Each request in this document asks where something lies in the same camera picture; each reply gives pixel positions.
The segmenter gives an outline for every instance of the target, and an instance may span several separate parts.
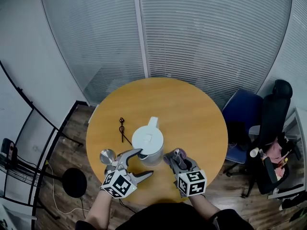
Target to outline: tabletop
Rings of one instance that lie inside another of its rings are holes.
[[[99,154],[112,149],[116,154],[132,149],[121,142],[119,119],[125,119],[125,135],[131,141],[134,131],[148,124],[151,116],[159,118],[164,136],[164,153],[182,148],[205,171],[207,186],[221,169],[227,152],[227,128],[221,111],[213,100],[197,87],[171,78],[148,78],[128,83],[106,97],[93,114],[87,134],[89,163],[103,182],[106,166]],[[156,167],[142,165],[137,156],[129,160],[129,172],[154,170],[151,177],[138,184],[126,201],[151,205],[158,202],[182,202],[172,170],[163,161]]]

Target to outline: wooden floor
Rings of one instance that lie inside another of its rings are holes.
[[[66,125],[64,132],[85,144],[87,123],[93,111],[94,108],[92,107],[78,106]],[[85,146],[77,147],[73,142],[60,138],[49,162],[55,175],[61,176],[71,167],[79,168],[84,172],[87,178],[87,191],[82,199],[84,208],[89,209],[95,200],[101,182],[98,181],[90,167]],[[290,217],[299,210],[298,207],[279,211],[278,208],[281,202],[275,199],[268,200],[265,195],[259,193],[256,185],[249,198],[241,198],[240,195],[242,192],[246,192],[248,189],[249,178],[243,175],[233,176],[231,178],[223,175],[222,171],[227,166],[229,166],[229,163],[225,162],[218,176],[206,189],[205,195],[214,205],[220,209],[232,208],[236,210],[243,219],[248,221],[257,230],[307,229],[307,216],[303,216],[291,223],[288,222]],[[67,215],[58,212],[52,197],[52,186],[52,179],[45,177],[42,188],[40,189],[39,198],[52,213],[60,216],[60,219],[54,220],[44,210],[37,209],[35,229],[73,230],[75,222],[84,219],[82,210],[75,210]],[[54,191],[58,208],[62,212],[65,213],[74,208],[81,208],[81,200],[69,197],[63,191],[60,182],[55,181]],[[127,205],[135,211],[144,208],[144,206],[134,204]],[[305,202],[299,205],[299,207],[302,206],[306,206]],[[113,200],[109,229],[115,229],[132,215],[133,212],[122,207],[118,201]]]

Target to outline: blue seat cushion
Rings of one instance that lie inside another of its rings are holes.
[[[238,146],[228,148],[226,159],[236,163],[245,163],[247,151],[243,151]]]

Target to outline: forearm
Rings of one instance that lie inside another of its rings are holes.
[[[101,190],[85,221],[97,230],[106,230],[109,224],[111,200],[112,196],[106,191]]]
[[[189,197],[193,207],[205,220],[209,220],[214,214],[220,211],[211,204],[203,195]]]

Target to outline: white pitcher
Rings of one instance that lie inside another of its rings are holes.
[[[139,159],[148,167],[157,166],[162,161],[163,142],[157,117],[151,117],[148,125],[138,128],[132,136],[133,148],[143,149]]]

